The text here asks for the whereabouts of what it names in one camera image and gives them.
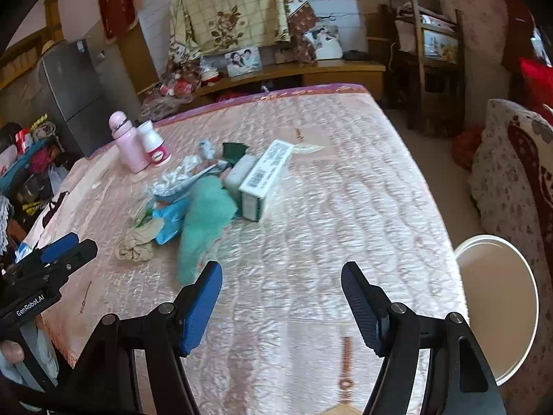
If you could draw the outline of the person's left hand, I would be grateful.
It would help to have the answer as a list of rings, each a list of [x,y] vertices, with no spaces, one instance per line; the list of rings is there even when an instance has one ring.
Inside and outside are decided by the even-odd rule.
[[[19,363],[25,359],[25,352],[22,347],[11,340],[2,341],[0,343],[2,355],[10,363]]]

